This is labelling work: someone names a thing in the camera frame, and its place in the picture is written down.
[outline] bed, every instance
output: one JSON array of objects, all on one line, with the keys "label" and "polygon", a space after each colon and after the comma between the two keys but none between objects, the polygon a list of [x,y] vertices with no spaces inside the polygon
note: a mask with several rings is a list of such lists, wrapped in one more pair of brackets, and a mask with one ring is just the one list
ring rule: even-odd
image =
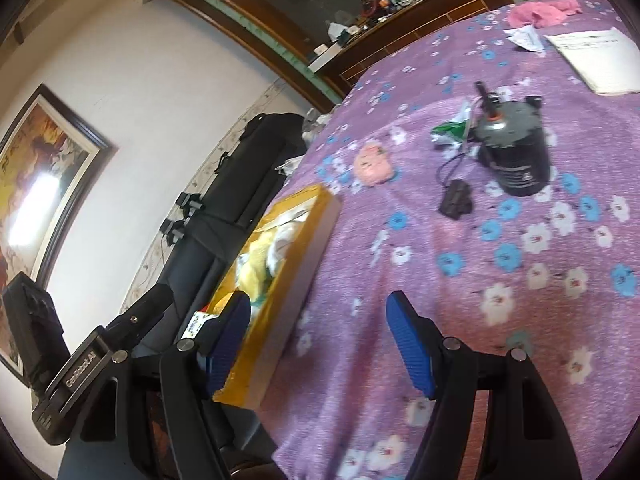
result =
[{"label": "bed", "polygon": [[[604,0],[543,34],[617,27]],[[321,267],[259,416],[290,479],[402,479],[433,403],[412,387],[384,305],[404,290],[442,333],[477,351],[533,358],[593,480],[640,413],[640,95],[593,94],[546,42],[506,41],[509,7],[443,28],[372,66],[314,141],[281,196],[315,182],[343,200]],[[440,215],[435,172],[450,150],[430,130],[473,83],[506,98],[544,97],[552,182],[504,195],[466,160],[474,211]],[[388,150],[391,181],[364,187],[351,165],[366,140]],[[474,477],[479,396],[461,479]]]}]

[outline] notepad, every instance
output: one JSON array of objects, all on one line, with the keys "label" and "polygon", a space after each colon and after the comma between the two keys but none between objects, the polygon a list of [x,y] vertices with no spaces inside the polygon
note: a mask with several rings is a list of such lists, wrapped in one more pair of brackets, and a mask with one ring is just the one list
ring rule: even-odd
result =
[{"label": "notepad", "polygon": [[594,93],[640,92],[640,51],[615,27],[546,38]]}]

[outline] pink cloth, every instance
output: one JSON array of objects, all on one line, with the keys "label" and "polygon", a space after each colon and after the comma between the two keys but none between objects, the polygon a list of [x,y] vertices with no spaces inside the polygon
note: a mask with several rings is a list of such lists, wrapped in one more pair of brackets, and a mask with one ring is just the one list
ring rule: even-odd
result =
[{"label": "pink cloth", "polygon": [[507,19],[513,28],[532,24],[536,28],[560,25],[568,16],[582,12],[576,0],[554,2],[525,2],[513,7]]}]

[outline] picture frame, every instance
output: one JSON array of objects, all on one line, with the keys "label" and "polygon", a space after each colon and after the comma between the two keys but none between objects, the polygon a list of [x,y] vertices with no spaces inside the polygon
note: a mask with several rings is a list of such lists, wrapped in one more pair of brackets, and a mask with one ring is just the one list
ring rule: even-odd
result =
[{"label": "picture frame", "polygon": [[[44,84],[0,141],[0,290],[21,270],[46,286],[60,246],[111,145]],[[25,385],[0,299],[0,362]]]}]

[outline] wooden cabinet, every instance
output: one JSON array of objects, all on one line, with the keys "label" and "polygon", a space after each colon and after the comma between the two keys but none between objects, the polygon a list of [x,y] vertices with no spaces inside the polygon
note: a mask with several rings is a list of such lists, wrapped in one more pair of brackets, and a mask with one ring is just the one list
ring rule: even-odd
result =
[{"label": "wooden cabinet", "polygon": [[453,22],[511,0],[420,0],[353,40],[318,73],[346,95],[362,73],[396,50]]}]

